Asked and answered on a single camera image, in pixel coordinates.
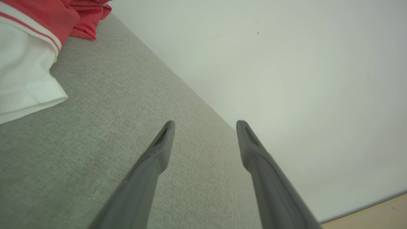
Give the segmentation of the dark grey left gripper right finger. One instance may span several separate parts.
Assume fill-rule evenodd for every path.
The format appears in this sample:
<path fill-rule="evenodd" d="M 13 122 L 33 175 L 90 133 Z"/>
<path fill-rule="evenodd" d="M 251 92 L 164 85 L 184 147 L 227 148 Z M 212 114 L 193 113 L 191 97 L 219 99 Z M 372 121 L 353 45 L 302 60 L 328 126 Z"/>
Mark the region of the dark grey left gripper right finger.
<path fill-rule="evenodd" d="M 251 174 L 263 229 L 322 229 L 249 124 L 236 123 L 243 166 Z"/>

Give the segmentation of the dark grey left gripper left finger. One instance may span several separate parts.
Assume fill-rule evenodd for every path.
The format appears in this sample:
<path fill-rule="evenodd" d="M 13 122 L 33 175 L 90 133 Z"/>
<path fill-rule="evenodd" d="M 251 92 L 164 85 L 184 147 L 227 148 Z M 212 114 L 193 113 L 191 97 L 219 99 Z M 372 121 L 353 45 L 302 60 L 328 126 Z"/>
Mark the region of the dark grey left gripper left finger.
<path fill-rule="evenodd" d="M 175 122 L 168 121 L 88 229 L 146 229 L 158 177 L 168 166 L 174 136 Z"/>

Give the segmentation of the red white Bulls jersey shirt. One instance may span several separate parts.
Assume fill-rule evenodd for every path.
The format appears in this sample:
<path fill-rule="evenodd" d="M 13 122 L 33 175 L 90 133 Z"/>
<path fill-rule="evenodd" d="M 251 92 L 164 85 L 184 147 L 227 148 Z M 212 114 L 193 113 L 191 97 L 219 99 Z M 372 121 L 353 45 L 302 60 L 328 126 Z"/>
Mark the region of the red white Bulls jersey shirt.
<path fill-rule="evenodd" d="M 72 0 L 0 0 L 0 124 L 67 94 L 50 69 L 79 19 Z"/>

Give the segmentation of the red shorts with white trim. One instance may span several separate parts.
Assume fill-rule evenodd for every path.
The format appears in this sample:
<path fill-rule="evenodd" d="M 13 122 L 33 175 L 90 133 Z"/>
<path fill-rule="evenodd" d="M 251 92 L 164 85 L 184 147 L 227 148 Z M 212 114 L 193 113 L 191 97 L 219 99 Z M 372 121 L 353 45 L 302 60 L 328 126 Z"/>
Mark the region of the red shorts with white trim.
<path fill-rule="evenodd" d="M 78 13 L 79 19 L 70 36 L 87 40 L 96 40 L 96 29 L 99 22 L 112 11 L 109 2 L 112 0 L 72 0 L 70 6 Z"/>

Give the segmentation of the grey fabric sofa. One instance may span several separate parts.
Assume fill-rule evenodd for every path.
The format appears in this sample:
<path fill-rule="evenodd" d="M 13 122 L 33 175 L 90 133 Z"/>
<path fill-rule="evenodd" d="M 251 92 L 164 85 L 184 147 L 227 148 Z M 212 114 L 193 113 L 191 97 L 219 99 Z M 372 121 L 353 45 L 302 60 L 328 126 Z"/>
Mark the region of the grey fabric sofa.
<path fill-rule="evenodd" d="M 0 125 L 0 229 L 86 229 L 169 120 L 147 229 L 262 229 L 235 130 L 115 15 L 51 74 L 68 99 Z"/>

